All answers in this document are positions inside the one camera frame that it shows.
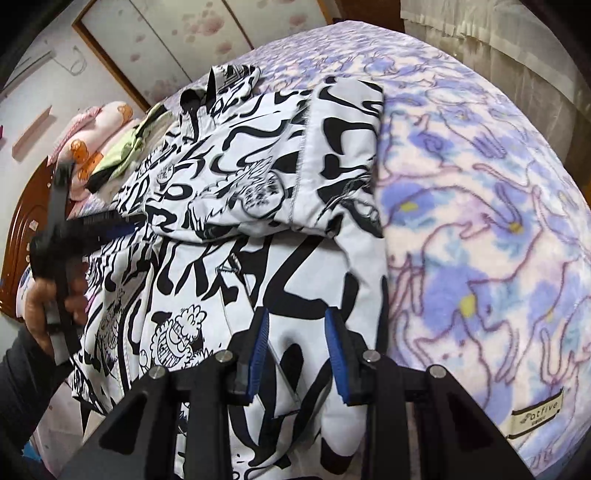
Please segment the person left hand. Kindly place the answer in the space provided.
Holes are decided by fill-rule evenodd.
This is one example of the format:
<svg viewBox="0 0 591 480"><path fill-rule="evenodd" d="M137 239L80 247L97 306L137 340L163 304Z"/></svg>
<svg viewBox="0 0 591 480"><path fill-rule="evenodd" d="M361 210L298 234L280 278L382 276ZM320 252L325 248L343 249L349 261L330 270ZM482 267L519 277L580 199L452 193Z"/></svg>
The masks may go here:
<svg viewBox="0 0 591 480"><path fill-rule="evenodd" d="M73 316L75 324L79 327L84 327L87 323L87 269L86 262L74 267L69 284L70 295L64 301L65 310ZM58 321L56 284L53 280L41 277L34 280L27 291L24 320L33 339L52 360L55 359L54 346L58 346L58 362L61 363L65 355L64 342L53 340L56 334L51 333L52 324Z"/></svg>

